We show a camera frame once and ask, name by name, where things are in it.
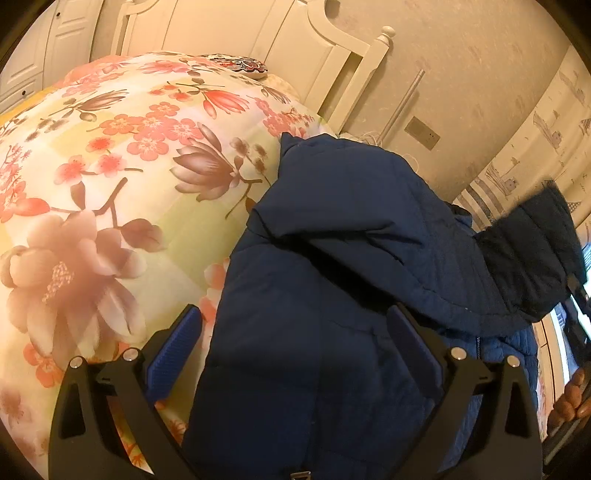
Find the wardrobe door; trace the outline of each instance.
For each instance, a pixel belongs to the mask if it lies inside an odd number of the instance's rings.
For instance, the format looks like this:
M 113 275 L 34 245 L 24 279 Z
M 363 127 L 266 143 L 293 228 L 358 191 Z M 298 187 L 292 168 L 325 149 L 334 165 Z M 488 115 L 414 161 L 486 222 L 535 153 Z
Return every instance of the wardrobe door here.
M 47 43 L 43 85 L 58 82 L 90 60 L 103 0 L 59 0 Z
M 56 9 L 57 2 L 37 18 L 16 47 L 0 75 L 0 96 L 5 97 L 43 72 L 47 39 Z

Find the white headboard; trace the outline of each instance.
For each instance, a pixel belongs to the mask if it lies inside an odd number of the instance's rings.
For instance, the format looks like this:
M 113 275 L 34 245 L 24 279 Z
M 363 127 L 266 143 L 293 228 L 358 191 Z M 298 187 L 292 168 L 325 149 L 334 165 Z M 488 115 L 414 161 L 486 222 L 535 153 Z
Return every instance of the white headboard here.
M 336 28 L 326 0 L 127 0 L 119 14 L 112 54 L 136 56 L 156 50 L 199 55 L 225 53 L 264 61 L 291 83 L 302 103 L 318 112 L 343 66 L 361 63 L 332 110 L 340 132 L 389 50 L 394 30 L 384 27 L 371 45 Z

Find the quilted fabric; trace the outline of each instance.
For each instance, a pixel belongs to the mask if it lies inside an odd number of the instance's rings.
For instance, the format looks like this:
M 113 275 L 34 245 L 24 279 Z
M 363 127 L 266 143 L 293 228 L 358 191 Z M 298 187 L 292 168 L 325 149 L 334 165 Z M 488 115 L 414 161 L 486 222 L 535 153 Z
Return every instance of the quilted fabric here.
M 389 337 L 394 301 L 449 346 L 476 356 L 479 337 L 485 360 L 518 356 L 535 401 L 531 322 L 567 297 L 566 274 L 585 275 L 564 199 L 550 186 L 479 236 L 465 222 L 398 155 L 284 135 L 279 179 L 232 254 L 197 388 L 183 448 L 198 473 L 385 478 L 433 408 Z M 511 222 L 519 235 L 503 242 Z M 474 398 L 442 468 L 459 460 L 478 408 Z

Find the wall outlet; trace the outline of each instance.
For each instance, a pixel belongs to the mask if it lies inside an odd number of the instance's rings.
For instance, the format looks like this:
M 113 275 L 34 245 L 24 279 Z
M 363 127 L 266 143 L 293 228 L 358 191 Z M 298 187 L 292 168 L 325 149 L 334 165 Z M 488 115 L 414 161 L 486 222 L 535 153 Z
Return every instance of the wall outlet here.
M 415 116 L 408 123 L 404 131 L 429 150 L 433 150 L 441 138 Z

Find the metal screw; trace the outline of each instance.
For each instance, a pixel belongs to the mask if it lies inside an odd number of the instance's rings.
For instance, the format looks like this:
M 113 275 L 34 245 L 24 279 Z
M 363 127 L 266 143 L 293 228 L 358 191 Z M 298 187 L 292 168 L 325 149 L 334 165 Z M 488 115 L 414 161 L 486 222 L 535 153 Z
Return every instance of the metal screw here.
M 70 360 L 70 366 L 72 368 L 80 368 L 84 363 L 84 359 L 81 356 L 75 356 L 72 360 Z
M 139 357 L 139 350 L 137 348 L 128 348 L 123 352 L 123 360 L 126 362 L 133 362 Z
M 456 360 L 465 360 L 467 356 L 468 354 L 463 348 L 460 348 L 458 346 L 452 348 L 452 357 Z
M 513 368 L 517 368 L 518 366 L 521 365 L 521 362 L 519 361 L 519 359 L 515 355 L 509 355 L 507 357 L 507 363 L 510 366 L 512 366 Z

